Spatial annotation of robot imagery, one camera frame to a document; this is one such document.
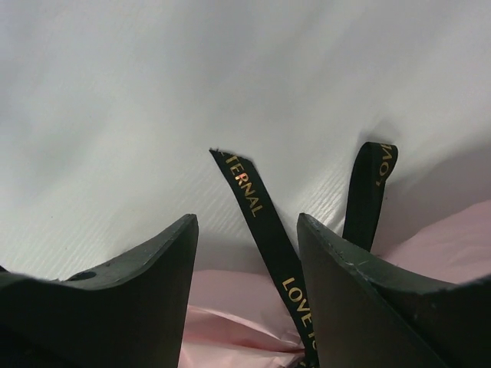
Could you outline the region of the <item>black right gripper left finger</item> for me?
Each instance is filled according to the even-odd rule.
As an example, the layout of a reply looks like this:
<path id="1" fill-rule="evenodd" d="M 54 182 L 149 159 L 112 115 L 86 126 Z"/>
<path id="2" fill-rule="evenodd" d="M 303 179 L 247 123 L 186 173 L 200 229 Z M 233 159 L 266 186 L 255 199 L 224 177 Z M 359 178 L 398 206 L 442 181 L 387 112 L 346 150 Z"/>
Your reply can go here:
<path id="1" fill-rule="evenodd" d="M 175 367 L 198 240 L 185 215 L 65 281 L 1 272 L 3 367 Z"/>

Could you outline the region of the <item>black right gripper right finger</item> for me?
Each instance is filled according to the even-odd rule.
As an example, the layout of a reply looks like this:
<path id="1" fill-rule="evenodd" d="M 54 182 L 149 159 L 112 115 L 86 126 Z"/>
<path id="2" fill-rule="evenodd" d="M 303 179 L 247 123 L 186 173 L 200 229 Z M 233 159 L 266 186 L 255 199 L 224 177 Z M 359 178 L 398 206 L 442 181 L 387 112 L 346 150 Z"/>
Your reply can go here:
<path id="1" fill-rule="evenodd" d="M 300 214 L 298 245 L 323 367 L 488 367 L 490 279 L 399 268 Z"/>

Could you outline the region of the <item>black ribbon gold lettering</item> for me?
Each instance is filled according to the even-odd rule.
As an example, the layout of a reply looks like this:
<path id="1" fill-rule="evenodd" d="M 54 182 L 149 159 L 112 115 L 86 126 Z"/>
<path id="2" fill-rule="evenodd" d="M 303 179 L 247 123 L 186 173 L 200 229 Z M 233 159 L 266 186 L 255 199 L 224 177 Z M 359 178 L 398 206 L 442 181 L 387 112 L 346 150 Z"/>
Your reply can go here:
<path id="1" fill-rule="evenodd" d="M 317 367 L 318 352 L 301 261 L 253 162 L 221 150 L 211 150 L 229 184 L 276 290 L 286 306 L 304 356 L 298 367 Z M 395 145 L 366 142 L 354 161 L 348 187 L 343 239 L 371 250 L 379 222 L 384 189 L 398 158 Z"/>

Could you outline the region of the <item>pink paper flower bouquet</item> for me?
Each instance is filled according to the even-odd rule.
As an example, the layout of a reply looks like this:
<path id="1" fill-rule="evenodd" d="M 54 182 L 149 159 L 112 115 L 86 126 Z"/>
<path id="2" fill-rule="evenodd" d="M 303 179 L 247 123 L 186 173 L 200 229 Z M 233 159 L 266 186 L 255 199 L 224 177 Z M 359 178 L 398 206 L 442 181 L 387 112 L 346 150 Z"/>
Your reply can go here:
<path id="1" fill-rule="evenodd" d="M 454 284 L 490 273 L 490 203 L 421 229 L 382 258 Z M 292 367 L 303 345 L 270 277 L 237 271 L 193 274 L 180 367 Z"/>

